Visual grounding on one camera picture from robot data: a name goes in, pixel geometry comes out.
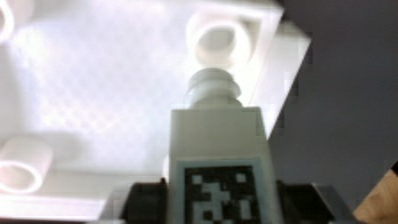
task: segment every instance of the textured white surface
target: textured white surface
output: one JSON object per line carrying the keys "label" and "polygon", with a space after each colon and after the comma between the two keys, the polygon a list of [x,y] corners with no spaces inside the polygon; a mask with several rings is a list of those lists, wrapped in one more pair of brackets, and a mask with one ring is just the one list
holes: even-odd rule
{"label": "textured white surface", "polygon": [[113,205],[108,218],[117,218],[122,203],[110,195],[122,194],[135,182],[158,182],[160,177],[105,175],[81,172],[51,172],[42,188],[30,195],[10,195],[0,191],[0,217],[39,220],[94,221],[103,213],[106,200]]}
{"label": "textured white surface", "polygon": [[0,141],[37,134],[57,170],[161,173],[170,109],[193,74],[193,10],[165,2],[35,0],[35,17],[0,47]]}

